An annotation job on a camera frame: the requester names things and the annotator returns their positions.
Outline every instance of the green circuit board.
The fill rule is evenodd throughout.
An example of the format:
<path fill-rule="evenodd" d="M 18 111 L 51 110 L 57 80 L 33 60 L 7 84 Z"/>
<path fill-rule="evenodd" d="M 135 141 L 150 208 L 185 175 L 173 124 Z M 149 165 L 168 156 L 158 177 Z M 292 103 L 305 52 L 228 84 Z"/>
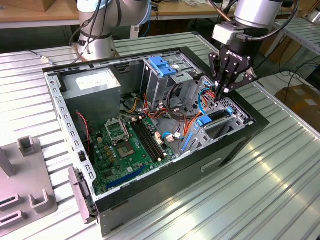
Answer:
<path fill-rule="evenodd" d="M 143 119 L 142 123 L 148 129 L 150 135 L 154 135 L 157 132 L 149 118 Z M 117 137 L 123 133 L 122 129 L 116 124 L 110 126 L 108 129 L 112 137 Z M 124 126 L 127 129 L 129 139 L 119 141 L 116 145 L 112 144 L 110 134 L 105 127 L 90 134 L 94 151 L 94 161 L 92 162 L 94 163 L 93 168 L 96 173 L 96 179 L 93 182 L 93 187 L 96 195 L 111 190 L 113 187 L 107 187 L 107 185 L 116 183 L 115 181 L 121 178 L 123 179 L 127 176 L 128 179 L 116 184 L 114 187 L 145 174 L 175 158 L 173 151 L 164 143 L 159 148 L 166 156 L 161 161 L 155 161 L 150 157 L 130 122 L 124 123 Z M 152 136 L 152 140 L 157 144 L 155 136 Z"/>

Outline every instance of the cardboard box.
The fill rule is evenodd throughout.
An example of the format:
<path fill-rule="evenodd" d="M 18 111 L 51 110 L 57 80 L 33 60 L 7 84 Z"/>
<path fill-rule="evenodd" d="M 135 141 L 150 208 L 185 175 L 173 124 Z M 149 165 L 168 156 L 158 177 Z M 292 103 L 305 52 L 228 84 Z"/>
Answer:
<path fill-rule="evenodd" d="M 1 5 L 45 12 L 56 0 L 0 0 Z"/>
<path fill-rule="evenodd" d="M 275 97 L 284 102 L 286 91 L 286 87 L 281 89 Z M 307 85 L 289 87 L 285 105 L 320 132 L 320 96 L 312 88 Z"/>

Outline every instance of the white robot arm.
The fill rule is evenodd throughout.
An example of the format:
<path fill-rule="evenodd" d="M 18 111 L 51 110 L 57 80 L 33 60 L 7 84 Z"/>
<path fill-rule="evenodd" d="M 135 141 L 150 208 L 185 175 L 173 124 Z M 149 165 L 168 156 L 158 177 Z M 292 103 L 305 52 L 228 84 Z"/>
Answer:
<path fill-rule="evenodd" d="M 111 28 L 146 23 L 151 0 L 78 0 L 78 52 L 87 61 L 111 58 L 116 48 Z"/>

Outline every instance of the wooden table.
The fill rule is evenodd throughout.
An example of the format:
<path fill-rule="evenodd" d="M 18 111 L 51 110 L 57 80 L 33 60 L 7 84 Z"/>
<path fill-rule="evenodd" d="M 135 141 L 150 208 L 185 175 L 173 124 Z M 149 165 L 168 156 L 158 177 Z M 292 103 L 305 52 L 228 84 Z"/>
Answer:
<path fill-rule="evenodd" d="M 279 14 L 288 14 L 284 8 Z M 189 6 L 184 2 L 161 2 L 159 14 L 152 11 L 150 20 L 205 19 L 218 16 L 217 11 L 207 4 Z M 46 11 L 38 12 L 13 6 L 0 10 L 0 29 L 70 26 L 79 24 L 79 14 L 75 0 L 56 0 Z"/>

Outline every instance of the chipset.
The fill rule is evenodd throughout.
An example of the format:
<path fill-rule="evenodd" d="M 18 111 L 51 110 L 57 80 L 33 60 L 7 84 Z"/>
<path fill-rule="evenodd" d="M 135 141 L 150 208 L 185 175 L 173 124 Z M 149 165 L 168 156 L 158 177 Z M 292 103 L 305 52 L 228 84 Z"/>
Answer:
<path fill-rule="evenodd" d="M 119 143 L 116 146 L 121 158 L 125 158 L 135 153 L 134 147 L 129 141 Z"/>

